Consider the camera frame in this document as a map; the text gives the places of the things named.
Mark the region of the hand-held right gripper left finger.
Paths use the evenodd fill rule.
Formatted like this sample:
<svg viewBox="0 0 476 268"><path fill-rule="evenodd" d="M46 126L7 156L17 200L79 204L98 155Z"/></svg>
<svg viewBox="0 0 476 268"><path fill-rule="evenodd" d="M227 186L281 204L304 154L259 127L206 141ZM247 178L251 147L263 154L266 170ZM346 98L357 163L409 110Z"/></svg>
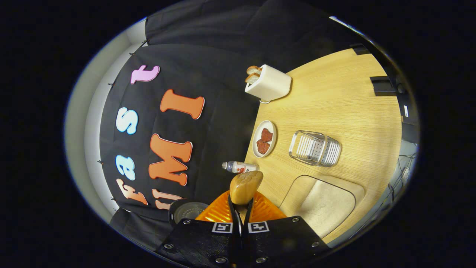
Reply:
<svg viewBox="0 0 476 268"><path fill-rule="evenodd" d="M155 253L179 267L236 267L238 214L229 191L204 211L203 220L183 218Z"/></svg>

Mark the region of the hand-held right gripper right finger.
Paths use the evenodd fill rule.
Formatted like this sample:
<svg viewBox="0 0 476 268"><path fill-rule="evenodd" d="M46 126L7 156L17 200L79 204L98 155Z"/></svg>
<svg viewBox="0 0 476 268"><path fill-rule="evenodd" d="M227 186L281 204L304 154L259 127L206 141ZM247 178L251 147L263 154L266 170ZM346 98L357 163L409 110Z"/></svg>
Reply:
<svg viewBox="0 0 476 268"><path fill-rule="evenodd" d="M259 192L248 204L240 239L242 267L306 267L331 251L301 216L287 217Z"/></svg>

